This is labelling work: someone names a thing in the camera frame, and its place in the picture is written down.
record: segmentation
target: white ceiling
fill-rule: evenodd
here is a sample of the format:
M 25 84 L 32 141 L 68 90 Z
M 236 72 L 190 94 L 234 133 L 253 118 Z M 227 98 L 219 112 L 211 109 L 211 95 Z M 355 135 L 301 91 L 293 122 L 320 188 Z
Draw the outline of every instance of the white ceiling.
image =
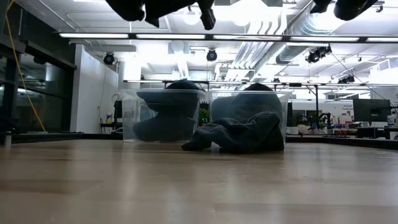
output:
M 201 22 L 188 25 L 184 22 L 186 9 L 169 14 L 160 19 L 160 29 L 146 22 L 126 22 L 122 20 L 105 2 L 75 2 L 73 0 L 16 0 L 18 4 L 27 9 L 33 15 L 42 19 L 54 29 L 62 32 L 173 32 L 173 33 L 212 33 L 212 34 L 243 34 L 249 26 L 237 26 L 233 20 L 235 14 L 227 16 L 221 14 L 225 7 L 215 6 L 217 20 L 215 28 L 205 31 Z M 308 0 L 296 0 L 297 6 L 287 10 L 288 21 L 294 17 Z M 250 13 L 249 9 L 242 9 L 244 13 Z M 370 8 L 362 15 L 349 21 L 334 31 L 335 35 L 398 35 L 398 0 L 388 0 L 384 10 L 376 12 L 376 8 Z M 240 42 L 190 42 L 189 45 L 215 48 L 218 53 L 218 61 L 233 60 L 241 46 Z M 92 41 L 92 45 L 135 45 L 142 60 L 150 67 L 144 70 L 154 73 L 170 73 L 177 69 L 178 58 L 168 54 L 167 41 L 138 41 L 138 40 L 108 40 Z M 393 44 L 332 44 L 333 53 L 343 62 L 347 68 L 363 68 L 367 60 L 372 58 L 398 55 L 398 45 Z M 214 70 L 216 63 L 207 63 L 206 53 L 187 56 L 190 70 Z M 294 66 L 288 66 L 283 72 L 287 74 L 284 79 L 305 81 L 308 75 L 316 77 L 330 77 L 345 70 L 331 55 L 320 62 L 310 65 L 304 61 L 304 57 L 296 58 Z M 368 68 L 358 71 L 362 76 L 369 73 Z

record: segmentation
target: plastic storage container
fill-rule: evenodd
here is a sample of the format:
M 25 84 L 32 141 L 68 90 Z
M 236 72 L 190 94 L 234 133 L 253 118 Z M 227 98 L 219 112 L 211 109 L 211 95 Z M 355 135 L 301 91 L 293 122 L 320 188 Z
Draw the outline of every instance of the plastic storage container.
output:
M 173 142 L 192 138 L 198 126 L 200 90 L 123 90 L 123 139 Z
M 279 128 L 285 143 L 289 96 L 289 92 L 280 91 L 209 91 L 210 121 L 221 118 L 245 121 L 260 112 L 274 112 L 280 119 Z

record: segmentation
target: yellow cable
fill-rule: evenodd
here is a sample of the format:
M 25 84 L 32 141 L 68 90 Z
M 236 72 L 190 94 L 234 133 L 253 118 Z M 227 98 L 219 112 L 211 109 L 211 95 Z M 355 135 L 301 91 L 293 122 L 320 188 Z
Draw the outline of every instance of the yellow cable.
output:
M 14 3 L 14 0 L 11 0 L 10 4 L 8 5 L 7 11 L 11 8 L 11 6 L 12 6 L 13 3 Z M 25 85 L 24 76 L 22 75 L 21 67 L 19 66 L 19 62 L 18 62 L 18 56 L 17 56 L 17 53 L 16 53 L 16 51 L 15 51 L 14 40 L 12 39 L 11 27 L 10 27 L 10 23 L 9 23 L 9 21 L 8 21 L 8 16 L 7 16 L 7 14 L 6 14 L 6 23 L 7 23 L 8 33 L 9 33 L 9 36 L 10 36 L 10 41 L 11 41 L 11 46 L 12 46 L 12 52 L 14 53 L 14 58 L 15 58 L 15 61 L 16 61 L 16 63 L 17 63 L 17 68 L 18 68 L 19 76 L 21 77 L 22 84 L 23 84 L 23 86 L 24 86 L 24 88 L 25 88 L 25 92 L 26 92 L 27 99 L 29 100 L 30 106 L 32 107 L 33 112 L 35 113 L 36 118 L 39 120 L 39 123 L 40 123 L 40 125 L 41 125 L 43 131 L 46 132 L 46 130 L 45 130 L 45 128 L 44 128 L 44 125 L 43 125 L 43 122 L 42 122 L 42 120 L 40 119 L 39 115 L 37 114 L 36 109 L 35 109 L 35 107 L 34 107 L 34 105 L 33 105 L 33 103 L 32 103 L 32 100 L 30 99 L 30 96 L 29 96 L 29 94 L 28 94 L 28 92 L 27 92 L 27 88 L 26 88 L 26 85 Z

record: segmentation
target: wooden floor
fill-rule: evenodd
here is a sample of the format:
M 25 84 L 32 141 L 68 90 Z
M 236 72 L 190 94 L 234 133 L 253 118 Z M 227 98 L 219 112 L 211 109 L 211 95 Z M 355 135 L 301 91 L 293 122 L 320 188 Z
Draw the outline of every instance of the wooden floor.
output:
M 398 223 L 398 152 L 195 154 L 79 140 L 0 149 L 0 223 Z

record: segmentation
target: electrical cord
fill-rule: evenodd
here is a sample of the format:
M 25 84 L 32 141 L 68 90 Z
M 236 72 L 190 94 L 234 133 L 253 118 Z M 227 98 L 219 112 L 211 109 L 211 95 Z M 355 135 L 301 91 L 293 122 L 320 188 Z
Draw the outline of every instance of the electrical cord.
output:
M 377 96 L 380 96 L 383 100 L 387 100 L 387 99 L 385 99 L 383 96 L 381 96 L 378 92 L 376 92 L 376 91 L 374 91 L 372 88 L 370 88 L 365 82 L 362 82 L 362 80 L 360 80 L 353 72 L 351 72 L 351 71 L 343 64 L 343 62 L 341 62 L 341 61 L 336 57 L 336 55 L 334 55 L 333 53 L 330 53 L 330 54 L 332 54 L 332 56 L 334 56 L 334 58 L 338 61 L 338 63 L 340 63 L 352 76 L 354 76 L 358 81 L 360 81 L 364 86 L 366 86 L 371 92 L 375 93 Z M 394 108 L 394 111 L 396 112 L 396 116 L 398 116 L 397 108 Z
M 13 3 L 14 3 L 14 0 L 11 0 L 10 4 L 9 4 L 8 7 L 7 7 L 7 12 L 8 12 L 8 10 L 10 10 L 10 8 L 11 8 L 11 6 L 12 6 Z M 34 107 L 34 105 L 33 105 L 33 103 L 32 103 L 32 100 L 30 99 L 30 96 L 29 96 L 29 94 L 28 94 L 28 92 L 27 92 L 27 88 L 26 88 L 26 85 L 25 85 L 24 76 L 22 75 L 21 67 L 20 67 L 19 61 L 18 61 L 18 56 L 17 56 L 16 50 L 15 50 L 14 39 L 12 38 L 11 26 L 10 26 L 10 23 L 9 23 L 9 20 L 8 20 L 7 12 L 6 12 L 6 24 L 7 24 L 7 29 L 8 29 L 8 33 L 9 33 L 9 36 L 10 36 L 11 46 L 12 46 L 12 52 L 13 52 L 13 54 L 14 54 L 14 58 L 15 58 L 15 61 L 16 61 L 16 64 L 17 64 L 19 76 L 21 77 L 22 85 L 23 85 L 24 88 L 25 88 L 26 96 L 27 96 L 27 99 L 28 99 L 28 101 L 29 101 L 30 107 L 32 107 L 33 112 L 34 112 L 34 114 L 35 114 L 37 120 L 39 120 L 39 123 L 40 123 L 41 128 L 43 129 L 44 132 L 46 132 L 46 130 L 45 130 L 45 128 L 44 128 L 44 125 L 43 125 L 43 122 L 42 122 L 42 120 L 40 119 L 40 116 L 37 114 L 37 111 L 36 111 L 36 109 L 35 109 L 35 107 Z

